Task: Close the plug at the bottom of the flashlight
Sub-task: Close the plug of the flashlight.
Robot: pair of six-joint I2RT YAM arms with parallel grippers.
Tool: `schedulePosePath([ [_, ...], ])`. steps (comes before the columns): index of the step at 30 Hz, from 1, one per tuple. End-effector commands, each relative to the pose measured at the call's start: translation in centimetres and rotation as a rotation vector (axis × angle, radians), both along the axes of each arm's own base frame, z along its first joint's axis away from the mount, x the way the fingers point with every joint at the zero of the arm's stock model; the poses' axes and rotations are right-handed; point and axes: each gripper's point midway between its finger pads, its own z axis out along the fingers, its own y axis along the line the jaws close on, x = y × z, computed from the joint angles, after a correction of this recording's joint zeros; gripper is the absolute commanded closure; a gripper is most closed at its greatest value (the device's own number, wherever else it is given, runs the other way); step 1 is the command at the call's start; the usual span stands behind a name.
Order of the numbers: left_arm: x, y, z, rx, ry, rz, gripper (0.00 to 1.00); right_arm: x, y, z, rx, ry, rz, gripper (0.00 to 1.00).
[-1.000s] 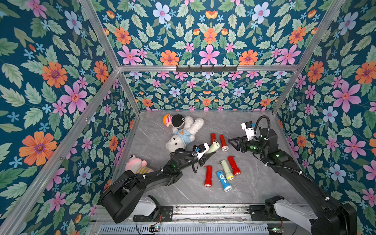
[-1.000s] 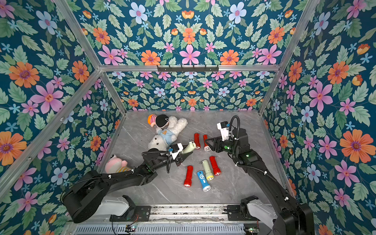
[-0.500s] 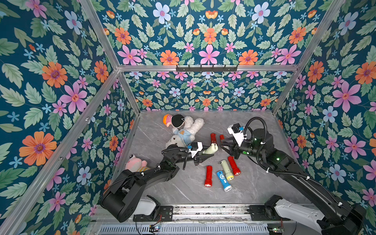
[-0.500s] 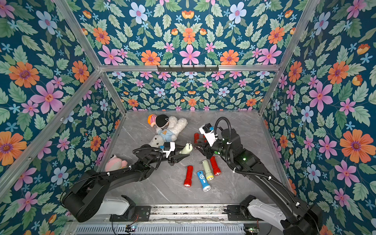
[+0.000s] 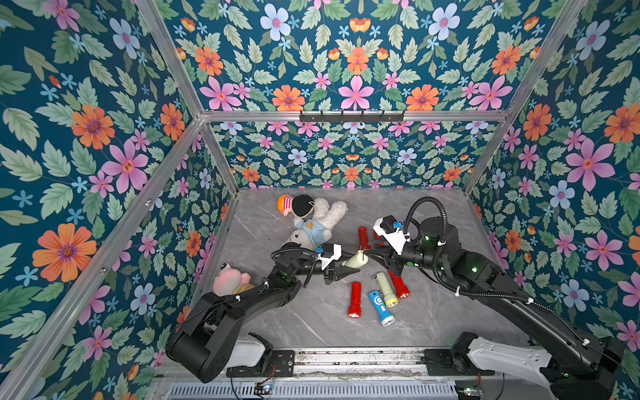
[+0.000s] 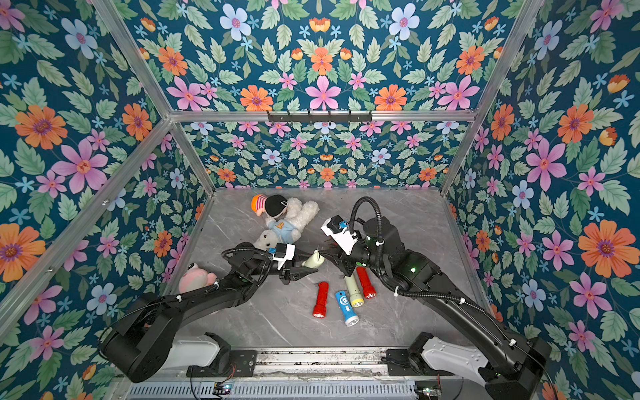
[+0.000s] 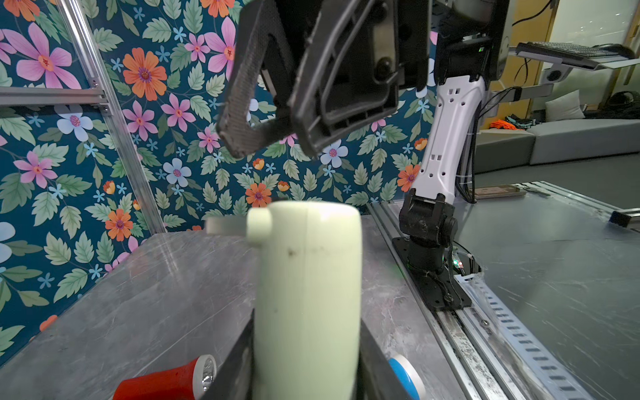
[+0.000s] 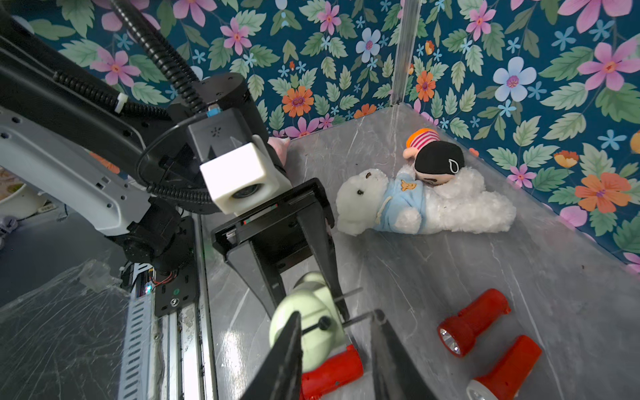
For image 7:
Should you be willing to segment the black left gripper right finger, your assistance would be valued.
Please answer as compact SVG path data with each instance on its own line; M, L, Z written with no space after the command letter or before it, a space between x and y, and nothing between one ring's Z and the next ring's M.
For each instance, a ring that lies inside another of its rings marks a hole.
M357 400L410 400L366 323L360 322Z

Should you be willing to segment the pale green flashlight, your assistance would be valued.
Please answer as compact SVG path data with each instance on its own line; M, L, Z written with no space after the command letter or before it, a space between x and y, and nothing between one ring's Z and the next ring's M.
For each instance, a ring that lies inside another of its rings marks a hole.
M343 203L278 201L209 218L210 235L258 250L255 399L349 399L361 325L360 213Z

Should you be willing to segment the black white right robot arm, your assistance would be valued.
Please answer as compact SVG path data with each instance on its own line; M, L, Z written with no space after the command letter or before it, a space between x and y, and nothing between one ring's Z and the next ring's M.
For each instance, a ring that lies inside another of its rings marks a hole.
M466 137L504 69L507 1L253 1L240 13L218 134L236 158L290 134L315 158L437 85L428 146L399 216L408 264L440 272Z

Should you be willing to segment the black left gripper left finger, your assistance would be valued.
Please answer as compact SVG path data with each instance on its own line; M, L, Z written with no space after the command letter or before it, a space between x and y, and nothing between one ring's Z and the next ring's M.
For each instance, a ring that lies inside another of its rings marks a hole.
M254 320L250 319L202 400L250 400L253 397L253 334Z

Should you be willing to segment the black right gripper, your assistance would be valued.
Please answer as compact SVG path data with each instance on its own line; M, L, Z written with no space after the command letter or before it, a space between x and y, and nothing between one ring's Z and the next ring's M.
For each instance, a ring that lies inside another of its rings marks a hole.
M307 156L428 86L432 22L431 1L322 2L288 102Z

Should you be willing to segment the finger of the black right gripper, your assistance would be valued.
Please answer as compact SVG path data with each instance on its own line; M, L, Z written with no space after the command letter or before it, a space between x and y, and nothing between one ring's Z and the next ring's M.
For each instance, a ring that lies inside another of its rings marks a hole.
M297 66L288 32L298 22L294 5L294 1L252 1L240 13L234 67L217 125L234 158L256 153L299 131L288 106ZM268 75L276 118L252 126L246 115L262 73Z

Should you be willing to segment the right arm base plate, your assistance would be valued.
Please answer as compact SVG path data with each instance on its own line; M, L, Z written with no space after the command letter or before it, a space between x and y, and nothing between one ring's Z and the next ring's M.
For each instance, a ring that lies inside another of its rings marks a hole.
M419 298L431 312L455 311L472 306L472 300L461 288L446 267L443 256L443 270L435 273L424 268L415 268L409 262L409 250L412 242L408 238L394 238L393 248L400 256L410 280L418 291Z

